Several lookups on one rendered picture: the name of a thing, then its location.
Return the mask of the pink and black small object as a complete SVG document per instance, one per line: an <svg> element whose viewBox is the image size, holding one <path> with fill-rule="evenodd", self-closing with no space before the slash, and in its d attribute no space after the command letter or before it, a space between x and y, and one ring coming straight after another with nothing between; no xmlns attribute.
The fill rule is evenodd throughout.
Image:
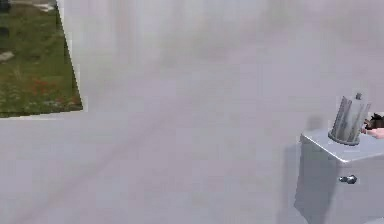
<svg viewBox="0 0 384 224"><path fill-rule="evenodd" d="M376 139L384 139L384 116L373 113L370 119L364 121L362 132Z"/></svg>

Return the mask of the white toilet tank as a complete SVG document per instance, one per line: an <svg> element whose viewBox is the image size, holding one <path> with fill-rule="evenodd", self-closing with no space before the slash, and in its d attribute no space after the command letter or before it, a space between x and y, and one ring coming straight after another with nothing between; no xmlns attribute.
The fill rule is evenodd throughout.
<svg viewBox="0 0 384 224"><path fill-rule="evenodd" d="M384 140L362 134L347 146L326 130L300 136L294 207L308 224L367 224L384 218ZM354 175L355 184L339 181Z"/></svg>

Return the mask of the grey paper roll holder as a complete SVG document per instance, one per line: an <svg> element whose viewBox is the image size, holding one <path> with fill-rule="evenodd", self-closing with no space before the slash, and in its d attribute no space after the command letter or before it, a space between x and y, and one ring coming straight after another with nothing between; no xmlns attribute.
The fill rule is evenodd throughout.
<svg viewBox="0 0 384 224"><path fill-rule="evenodd" d="M332 129L328 137L339 144L356 146L371 103L360 92L353 97L343 96Z"/></svg>

